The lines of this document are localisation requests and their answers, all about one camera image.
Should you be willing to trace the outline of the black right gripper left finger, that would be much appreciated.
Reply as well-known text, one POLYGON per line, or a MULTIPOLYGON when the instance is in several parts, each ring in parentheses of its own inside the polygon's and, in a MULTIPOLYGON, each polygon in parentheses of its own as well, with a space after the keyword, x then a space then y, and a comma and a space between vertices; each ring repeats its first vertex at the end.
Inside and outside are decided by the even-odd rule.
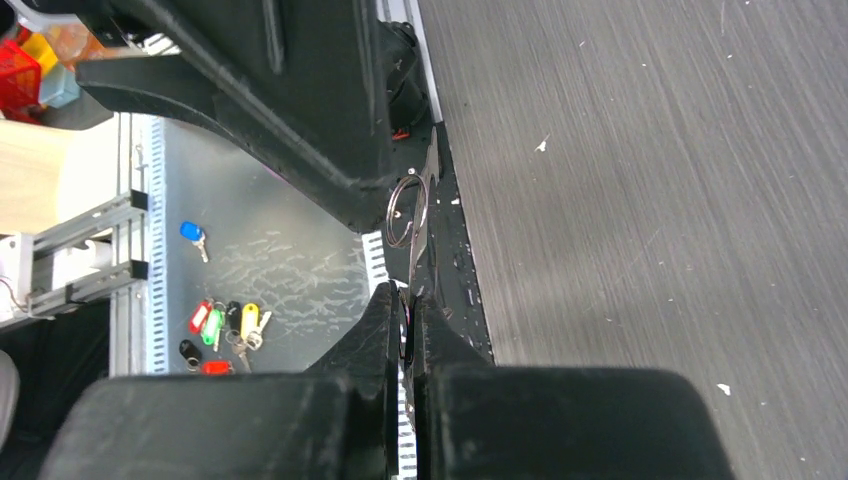
POLYGON ((398 471, 399 292, 299 373, 116 377, 75 404, 43 479, 388 479, 398 471))

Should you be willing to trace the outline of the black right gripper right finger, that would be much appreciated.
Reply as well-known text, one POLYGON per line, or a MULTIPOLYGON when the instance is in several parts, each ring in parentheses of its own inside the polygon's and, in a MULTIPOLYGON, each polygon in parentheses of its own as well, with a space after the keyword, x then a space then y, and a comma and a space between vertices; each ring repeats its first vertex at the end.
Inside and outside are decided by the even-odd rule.
POLYGON ((429 295, 405 374, 422 479, 730 479, 710 413, 662 369, 496 366, 429 295))

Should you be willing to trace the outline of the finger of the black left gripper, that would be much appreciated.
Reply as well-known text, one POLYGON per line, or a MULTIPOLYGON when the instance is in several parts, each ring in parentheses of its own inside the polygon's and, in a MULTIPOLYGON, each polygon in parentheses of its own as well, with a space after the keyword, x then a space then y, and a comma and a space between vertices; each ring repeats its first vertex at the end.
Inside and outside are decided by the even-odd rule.
POLYGON ((175 55, 87 61, 103 107, 180 120, 240 147, 350 230, 384 221, 403 167, 393 138, 429 101, 407 22, 372 1, 107 1, 131 32, 175 55))

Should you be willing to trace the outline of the metal keyring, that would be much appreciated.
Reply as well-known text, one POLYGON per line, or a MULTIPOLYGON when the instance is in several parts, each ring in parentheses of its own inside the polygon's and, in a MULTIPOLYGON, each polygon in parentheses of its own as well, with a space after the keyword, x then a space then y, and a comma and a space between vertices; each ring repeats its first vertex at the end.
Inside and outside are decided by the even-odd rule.
POLYGON ((421 174, 402 177, 389 196, 385 240, 391 248, 411 247, 424 227, 429 207, 429 187, 421 174))

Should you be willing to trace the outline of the yellow key tag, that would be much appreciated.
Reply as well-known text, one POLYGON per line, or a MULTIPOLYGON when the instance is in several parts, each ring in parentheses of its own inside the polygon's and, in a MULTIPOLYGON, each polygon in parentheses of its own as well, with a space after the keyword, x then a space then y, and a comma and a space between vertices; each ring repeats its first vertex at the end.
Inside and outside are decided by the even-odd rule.
POLYGON ((255 303, 247 303, 241 310, 240 337, 247 340, 260 323, 260 308, 255 303))

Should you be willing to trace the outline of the red key tag lower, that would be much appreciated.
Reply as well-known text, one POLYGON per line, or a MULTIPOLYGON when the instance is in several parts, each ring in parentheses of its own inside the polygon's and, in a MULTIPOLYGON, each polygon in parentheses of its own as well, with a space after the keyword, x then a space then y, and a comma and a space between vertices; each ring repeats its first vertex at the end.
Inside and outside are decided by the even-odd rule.
POLYGON ((204 362, 200 366, 200 372, 204 375, 221 376, 235 373, 233 365, 226 360, 214 360, 204 362))

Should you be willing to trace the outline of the red key tag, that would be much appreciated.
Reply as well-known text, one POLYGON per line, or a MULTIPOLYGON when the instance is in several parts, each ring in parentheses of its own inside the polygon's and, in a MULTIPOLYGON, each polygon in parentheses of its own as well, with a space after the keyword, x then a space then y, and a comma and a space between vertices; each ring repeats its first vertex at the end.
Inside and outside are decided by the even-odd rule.
POLYGON ((226 360, 214 360, 204 362, 200 366, 200 372, 204 375, 221 376, 235 373, 233 365, 226 360))
POLYGON ((213 303, 211 301, 202 300, 199 302, 188 320, 188 331, 191 334, 199 334, 212 310, 213 303))

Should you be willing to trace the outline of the black key tag upper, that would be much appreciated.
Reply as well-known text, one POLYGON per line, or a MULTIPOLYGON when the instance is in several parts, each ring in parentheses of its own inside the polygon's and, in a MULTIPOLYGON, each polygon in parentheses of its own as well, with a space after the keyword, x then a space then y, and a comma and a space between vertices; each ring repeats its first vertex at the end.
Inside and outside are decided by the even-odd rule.
POLYGON ((238 301, 228 302, 225 315, 229 331, 234 335, 239 335, 241 333, 242 305, 238 301))

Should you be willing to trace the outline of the black key tag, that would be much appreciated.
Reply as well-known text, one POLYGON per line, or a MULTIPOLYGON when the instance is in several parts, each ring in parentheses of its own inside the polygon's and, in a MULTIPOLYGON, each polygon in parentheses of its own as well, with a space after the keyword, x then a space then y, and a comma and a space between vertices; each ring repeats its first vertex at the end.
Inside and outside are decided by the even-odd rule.
POLYGON ((225 315, 229 331, 234 335, 239 335, 241 333, 242 305, 238 301, 228 302, 225 315))
POLYGON ((203 361, 201 350, 189 339, 183 339, 178 345, 178 351, 189 372, 197 372, 203 361))

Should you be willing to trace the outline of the light green key tag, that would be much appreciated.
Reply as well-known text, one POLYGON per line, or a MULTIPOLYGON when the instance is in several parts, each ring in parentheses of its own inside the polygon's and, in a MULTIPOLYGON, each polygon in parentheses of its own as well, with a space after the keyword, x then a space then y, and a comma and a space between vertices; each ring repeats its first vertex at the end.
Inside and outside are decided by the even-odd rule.
POLYGON ((213 308, 200 330, 200 337, 205 345, 212 346, 215 352, 219 349, 222 327, 225 323, 224 313, 213 308))

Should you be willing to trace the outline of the black key tag lower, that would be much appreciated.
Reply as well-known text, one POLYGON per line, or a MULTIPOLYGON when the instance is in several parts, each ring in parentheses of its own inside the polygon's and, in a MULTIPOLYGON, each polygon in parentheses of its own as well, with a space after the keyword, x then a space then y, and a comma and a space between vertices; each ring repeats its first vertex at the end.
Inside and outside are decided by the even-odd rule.
POLYGON ((178 351, 189 372, 197 372, 203 361, 201 350, 189 339, 183 339, 178 345, 178 351))

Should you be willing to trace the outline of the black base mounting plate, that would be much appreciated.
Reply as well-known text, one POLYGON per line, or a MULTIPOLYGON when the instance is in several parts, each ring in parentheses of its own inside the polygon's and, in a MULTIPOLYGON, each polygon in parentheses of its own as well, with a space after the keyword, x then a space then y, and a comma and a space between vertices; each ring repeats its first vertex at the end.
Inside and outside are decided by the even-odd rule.
POLYGON ((494 362, 463 198, 449 137, 443 122, 420 124, 394 144, 393 152, 413 165, 399 177, 421 174, 429 187, 427 218, 411 247, 391 248, 385 240, 391 279, 416 298, 426 296, 441 309, 447 325, 484 361, 494 362))

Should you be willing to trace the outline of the blue key on floor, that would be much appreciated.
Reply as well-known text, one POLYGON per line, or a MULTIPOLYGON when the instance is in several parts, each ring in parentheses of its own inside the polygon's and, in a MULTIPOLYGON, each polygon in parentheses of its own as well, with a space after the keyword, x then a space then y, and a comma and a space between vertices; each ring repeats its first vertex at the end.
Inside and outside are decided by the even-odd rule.
POLYGON ((179 233, 199 250, 202 261, 208 263, 209 256, 205 246, 206 234, 203 228, 191 221, 184 221, 179 227, 179 233))

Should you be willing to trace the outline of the aluminium frame bracket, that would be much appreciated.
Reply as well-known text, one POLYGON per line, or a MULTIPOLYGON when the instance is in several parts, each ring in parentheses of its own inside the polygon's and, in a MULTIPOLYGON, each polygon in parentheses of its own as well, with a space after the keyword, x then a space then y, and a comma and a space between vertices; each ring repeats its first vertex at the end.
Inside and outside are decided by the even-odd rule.
POLYGON ((144 281, 148 263, 118 260, 118 241, 97 241, 129 223, 140 226, 148 195, 130 190, 35 235, 1 240, 1 328, 59 314, 144 281))

